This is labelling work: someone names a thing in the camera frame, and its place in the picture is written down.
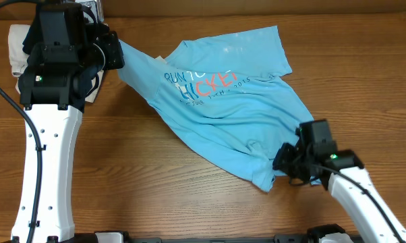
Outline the light blue printed t-shirt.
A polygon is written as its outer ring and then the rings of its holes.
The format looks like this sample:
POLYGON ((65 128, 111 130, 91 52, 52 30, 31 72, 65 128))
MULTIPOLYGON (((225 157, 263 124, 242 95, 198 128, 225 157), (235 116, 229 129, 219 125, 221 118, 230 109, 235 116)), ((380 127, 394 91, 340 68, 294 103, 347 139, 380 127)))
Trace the light blue printed t-shirt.
POLYGON ((283 80, 292 72, 276 26, 184 40, 166 58, 127 43, 119 78, 195 153, 264 192, 281 146, 312 114, 283 80))

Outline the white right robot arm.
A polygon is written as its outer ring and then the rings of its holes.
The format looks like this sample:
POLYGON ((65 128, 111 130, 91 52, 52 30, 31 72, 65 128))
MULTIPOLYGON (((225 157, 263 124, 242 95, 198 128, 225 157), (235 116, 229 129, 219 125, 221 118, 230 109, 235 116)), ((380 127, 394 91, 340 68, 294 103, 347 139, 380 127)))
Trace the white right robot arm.
POLYGON ((406 243, 406 228, 379 195, 360 158, 337 148, 327 120, 302 123, 296 134, 296 144, 286 142, 279 149, 274 169, 299 179, 302 186, 319 180, 358 231, 351 236, 337 224, 313 227, 304 242, 406 243))

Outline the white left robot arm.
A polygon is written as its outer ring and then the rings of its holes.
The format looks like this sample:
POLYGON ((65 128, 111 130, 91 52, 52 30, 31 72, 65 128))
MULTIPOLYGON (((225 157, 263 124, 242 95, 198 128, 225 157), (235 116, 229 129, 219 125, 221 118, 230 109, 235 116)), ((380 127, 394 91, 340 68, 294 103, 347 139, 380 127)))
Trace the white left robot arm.
POLYGON ((121 231, 78 233, 71 209, 74 151, 100 73, 124 65, 99 1, 45 1, 23 42, 18 79, 26 125, 24 179, 12 242, 126 242, 121 231))

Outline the black folded garment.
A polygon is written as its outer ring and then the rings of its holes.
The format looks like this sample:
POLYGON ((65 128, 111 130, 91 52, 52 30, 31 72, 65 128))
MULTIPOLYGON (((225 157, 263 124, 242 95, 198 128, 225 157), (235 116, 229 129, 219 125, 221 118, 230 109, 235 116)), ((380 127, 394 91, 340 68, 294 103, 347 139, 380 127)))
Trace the black folded garment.
POLYGON ((40 65, 42 63, 42 30, 39 20, 34 20, 30 25, 26 38, 23 42, 23 52, 28 54, 27 63, 29 66, 40 65))

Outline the beige folded garment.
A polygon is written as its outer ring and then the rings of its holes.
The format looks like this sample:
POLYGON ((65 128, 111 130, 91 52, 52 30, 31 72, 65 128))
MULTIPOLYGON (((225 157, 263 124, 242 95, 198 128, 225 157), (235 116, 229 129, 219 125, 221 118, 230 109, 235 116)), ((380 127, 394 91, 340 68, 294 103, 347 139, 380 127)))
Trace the beige folded garment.
MULTIPOLYGON (((30 26, 26 24, 12 24, 8 34, 9 63, 11 65, 11 74, 19 78, 27 67, 28 54, 23 52, 23 42, 29 31, 30 26)), ((103 78, 104 71, 99 71, 97 76, 99 84, 103 78)), ((93 103, 97 97, 100 86, 96 88, 89 96, 85 98, 86 102, 93 103)))

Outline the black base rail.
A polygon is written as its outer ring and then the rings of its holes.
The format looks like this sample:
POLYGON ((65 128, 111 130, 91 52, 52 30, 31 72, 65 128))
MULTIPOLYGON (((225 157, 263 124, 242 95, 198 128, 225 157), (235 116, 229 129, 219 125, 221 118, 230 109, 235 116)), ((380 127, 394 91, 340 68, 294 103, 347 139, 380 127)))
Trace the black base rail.
POLYGON ((123 243, 318 243, 318 242, 352 242, 364 243, 359 235, 349 235, 337 224, 312 227, 304 234, 275 234, 272 237, 240 238, 133 238, 127 231, 101 231, 78 233, 67 242, 123 242, 123 243))

